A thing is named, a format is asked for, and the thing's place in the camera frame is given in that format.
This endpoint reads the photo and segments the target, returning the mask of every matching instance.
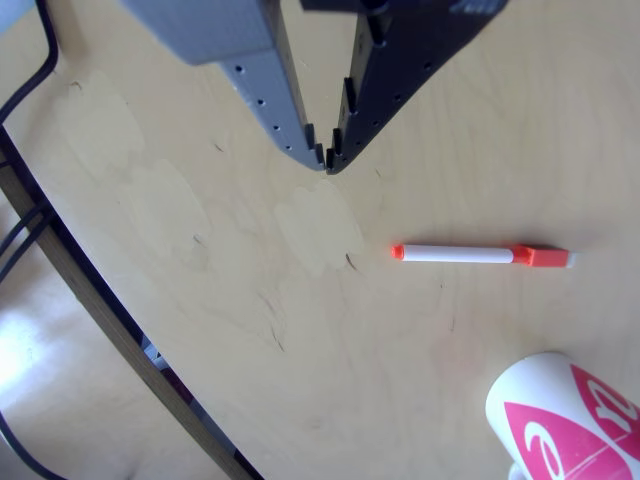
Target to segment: scratch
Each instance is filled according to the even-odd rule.
[[[356,266],[355,266],[355,265],[353,264],[353,262],[351,261],[351,258],[349,258],[349,254],[348,254],[348,253],[345,253],[344,258],[346,258],[346,259],[347,259],[347,262],[349,263],[349,265],[351,266],[351,268],[353,268],[353,270],[354,270],[354,271],[356,271],[356,272],[360,273],[360,270],[358,270],[358,269],[356,268]]]
[[[262,295],[261,293],[258,293],[258,296],[265,303],[265,305],[269,308],[271,313],[275,316],[276,315],[276,309],[273,308],[273,305],[271,305],[271,302],[269,301],[269,299],[267,297],[265,297],[264,295]]]
[[[278,340],[278,337],[276,337],[276,331],[273,329],[273,325],[269,325],[269,326],[271,327],[271,335],[273,335],[273,339],[276,341],[276,343],[280,347],[280,350],[284,352],[284,347],[282,346],[282,343],[280,343],[280,340]]]

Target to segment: wood grain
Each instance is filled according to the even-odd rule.
[[[354,21],[283,9],[326,144]],[[542,350],[640,397],[638,2],[513,0],[330,178],[271,146],[217,67],[181,64],[115,2],[52,10],[62,62],[7,127],[98,270],[266,478],[502,478],[484,398]],[[6,96],[44,54],[33,16],[0,53]],[[527,270],[387,251],[521,241],[581,256]]]

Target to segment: white marker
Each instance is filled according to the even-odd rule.
[[[575,254],[559,248],[436,247],[394,245],[391,256],[403,262],[520,263],[529,267],[572,267]]]

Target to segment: orange marker cap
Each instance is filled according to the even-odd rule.
[[[569,263],[569,251],[556,248],[532,248],[516,245],[511,248],[513,262],[529,267],[566,267]]]

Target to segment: pink print on cup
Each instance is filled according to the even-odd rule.
[[[571,365],[571,372],[596,423],[622,450],[640,460],[640,409],[580,367]]]
[[[622,457],[584,427],[539,408],[510,402],[504,406],[534,480],[632,480]]]

